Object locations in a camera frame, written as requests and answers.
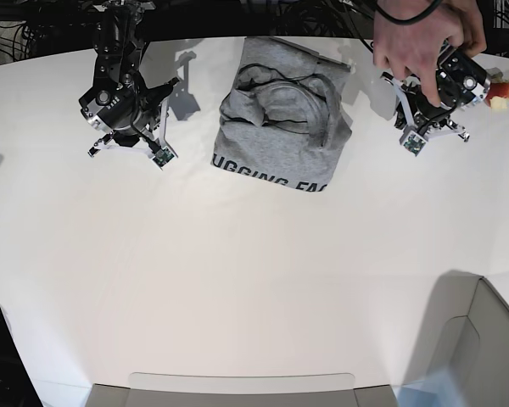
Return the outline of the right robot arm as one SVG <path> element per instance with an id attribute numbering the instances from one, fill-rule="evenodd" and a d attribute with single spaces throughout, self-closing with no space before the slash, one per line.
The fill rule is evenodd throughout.
<path id="1" fill-rule="evenodd" d="M 146 142 L 156 153 L 165 147 L 164 138 L 154 131 L 165 118 L 162 103 L 180 80 L 148 88 L 139 70 L 148 43 L 137 34 L 146 11 L 156 9 L 154 1 L 96 1 L 103 13 L 97 24 L 93 48 L 97 53 L 92 86 L 79 99 L 81 115 L 104 136 L 90 150 L 95 154 L 110 142 L 134 148 Z"/>

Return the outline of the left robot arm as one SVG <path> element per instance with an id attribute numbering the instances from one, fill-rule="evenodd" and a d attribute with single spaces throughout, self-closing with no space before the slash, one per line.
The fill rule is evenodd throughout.
<path id="1" fill-rule="evenodd" d="M 490 88 L 487 71 L 448 42 L 440 49 L 435 78 L 440 99 L 438 107 L 433 106 L 422 93 L 420 81 L 411 80 L 400 85 L 414 125 L 422 133 L 451 126 L 453 112 L 482 102 Z"/>

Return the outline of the person's left hand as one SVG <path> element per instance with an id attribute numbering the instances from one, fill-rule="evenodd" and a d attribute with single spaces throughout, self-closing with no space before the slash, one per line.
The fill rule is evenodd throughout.
<path id="1" fill-rule="evenodd" d="M 448 42 L 473 58 L 485 51 L 483 16 L 474 0 L 443 1 L 430 15 L 412 25 L 397 25 L 375 13 L 373 62 L 390 69 L 400 81 L 416 75 L 422 93 L 440 106 L 436 69 L 439 51 Z"/>

